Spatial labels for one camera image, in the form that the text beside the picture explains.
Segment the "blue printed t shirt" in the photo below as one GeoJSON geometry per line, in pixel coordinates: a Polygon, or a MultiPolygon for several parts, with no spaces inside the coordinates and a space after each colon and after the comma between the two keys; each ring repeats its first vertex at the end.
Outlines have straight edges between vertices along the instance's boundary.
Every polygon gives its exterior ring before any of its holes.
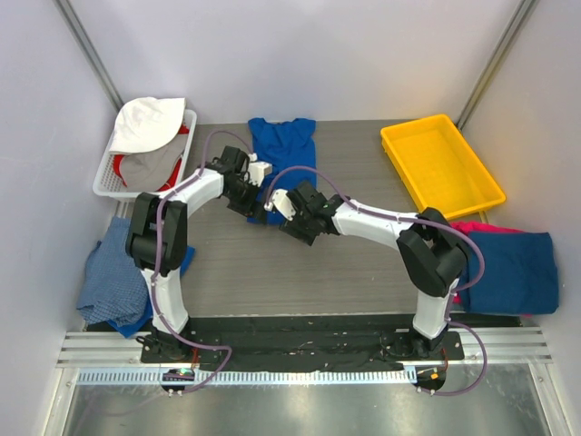
{"type": "MultiPolygon", "coordinates": [[[[263,193],[273,178],[282,170],[292,166],[302,165],[316,168],[316,144],[313,135],[316,132],[316,121],[308,118],[296,118],[293,121],[269,123],[263,118],[252,118],[248,122],[252,137],[253,150],[259,160],[272,165],[272,173],[265,180],[257,199],[262,199],[263,193]]],[[[315,173],[295,170],[283,175],[275,184],[274,189],[292,190],[304,180],[317,187],[315,173]]],[[[278,226],[284,218],[280,213],[267,213],[268,225],[278,226]]]]}

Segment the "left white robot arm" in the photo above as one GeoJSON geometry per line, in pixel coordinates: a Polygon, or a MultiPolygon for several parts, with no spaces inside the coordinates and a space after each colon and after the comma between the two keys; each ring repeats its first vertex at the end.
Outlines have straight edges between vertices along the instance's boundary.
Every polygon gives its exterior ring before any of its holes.
{"type": "Polygon", "coordinates": [[[230,210],[261,221],[258,194],[271,171],[256,154],[227,146],[169,191],[137,196],[125,250],[147,284],[153,308],[151,333],[140,340],[146,362],[184,362],[192,355],[181,287],[190,216],[224,197],[230,210]]]}

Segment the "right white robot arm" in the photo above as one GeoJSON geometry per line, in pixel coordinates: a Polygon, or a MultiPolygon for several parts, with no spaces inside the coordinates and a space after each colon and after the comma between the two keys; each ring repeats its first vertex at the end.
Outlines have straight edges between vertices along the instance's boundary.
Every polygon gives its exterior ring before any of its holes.
{"type": "Polygon", "coordinates": [[[268,206],[284,218],[280,230],[307,245],[332,234],[396,250],[418,290],[404,355],[428,359],[443,348],[448,304],[468,263],[468,247],[439,211],[395,213],[338,194],[326,198],[308,181],[290,191],[275,190],[268,206]]]}

